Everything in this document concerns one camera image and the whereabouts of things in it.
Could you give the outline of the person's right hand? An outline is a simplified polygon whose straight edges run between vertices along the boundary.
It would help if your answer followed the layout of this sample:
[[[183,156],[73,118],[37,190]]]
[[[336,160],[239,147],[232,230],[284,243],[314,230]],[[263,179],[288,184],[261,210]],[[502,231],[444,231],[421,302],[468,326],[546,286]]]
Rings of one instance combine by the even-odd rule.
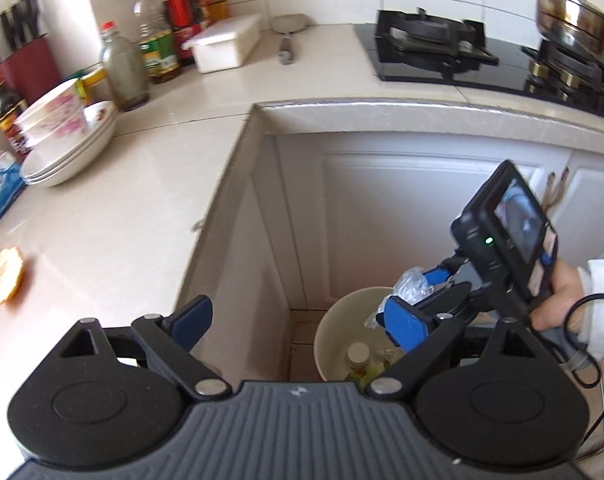
[[[594,278],[590,260],[586,266],[574,268],[564,260],[558,260],[550,280],[552,294],[531,314],[534,330],[542,332],[560,327],[570,308],[580,299],[594,292]],[[577,308],[568,322],[568,330],[588,344],[593,328],[593,304],[588,302]]]

